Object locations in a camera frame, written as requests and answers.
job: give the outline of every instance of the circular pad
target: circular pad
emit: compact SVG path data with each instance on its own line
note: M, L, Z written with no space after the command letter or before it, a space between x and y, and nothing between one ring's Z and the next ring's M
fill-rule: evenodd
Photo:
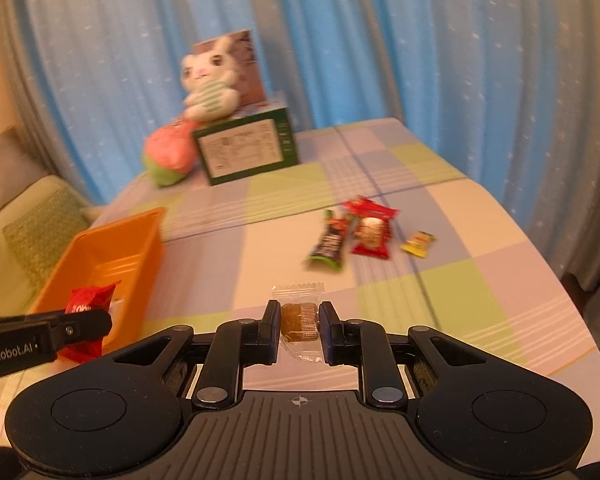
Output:
M46 476L111 476L148 462L182 420L177 398L149 368L89 363L30 386L7 410L11 446Z
M104 430L119 421L125 412L125 399L95 388L66 394L51 408L51 416L56 422L74 431Z
M544 404L529 394L500 390L489 392L474 401L475 418L487 428L503 433L525 433L546 419Z

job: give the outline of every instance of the snack package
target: snack package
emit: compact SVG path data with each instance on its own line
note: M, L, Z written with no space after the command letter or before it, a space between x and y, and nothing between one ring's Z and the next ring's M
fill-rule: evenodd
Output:
M72 290L71 298L64 313L73 314L74 312L84 312L85 310L92 310L94 308L108 312L113 291L118 283L120 282L115 282L107 286L86 286L85 288ZM58 354L79 364L87 363L97 357L101 357L102 339L83 341L65 346Z
M280 341L293 357L302 361L322 361L318 305L323 292L322 283L276 285L271 289L271 297L281 305Z
M400 248L419 258L426 258L429 246L435 241L436 237L434 235L430 235L424 231L417 231Z
M333 269L342 270L342 245L349 230L349 220L349 216L339 218L333 211L327 210L327 228L307 259L310 262L324 262Z
M386 243L394 235L390 221L399 211L363 196L345 202L344 207L359 219L354 232L359 241L351 253L388 259L389 249Z

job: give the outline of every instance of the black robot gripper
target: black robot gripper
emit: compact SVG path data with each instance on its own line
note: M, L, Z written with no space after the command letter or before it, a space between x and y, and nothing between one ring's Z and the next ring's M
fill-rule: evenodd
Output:
M262 320L174 326L30 386L5 419L24 478L576 478L592 418L568 388L432 328L343 322L328 301L319 327L358 390L242 389L245 367L276 362L274 300Z

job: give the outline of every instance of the orange basket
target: orange basket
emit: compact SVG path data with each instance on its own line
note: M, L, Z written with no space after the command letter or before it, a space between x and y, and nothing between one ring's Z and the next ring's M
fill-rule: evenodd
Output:
M164 252L161 207L77 234L54 268L32 314L63 310L74 288L120 280L111 301L113 327L103 353L138 340Z

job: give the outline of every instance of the red snack package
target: red snack package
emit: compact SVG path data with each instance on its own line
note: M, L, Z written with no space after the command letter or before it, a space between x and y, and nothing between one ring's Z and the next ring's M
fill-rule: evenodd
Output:
M353 247L351 253L388 259L389 250L386 243L393 237L390 220L399 211L363 196L345 202L344 207L360 218L354 232L360 242Z
M107 286L86 286L85 288L72 290L71 298L64 313L84 312L85 310L92 310L94 308L108 312L113 291L118 283L120 282L115 282ZM97 357L101 357L102 339L83 341L65 346L58 354L79 364L87 363Z

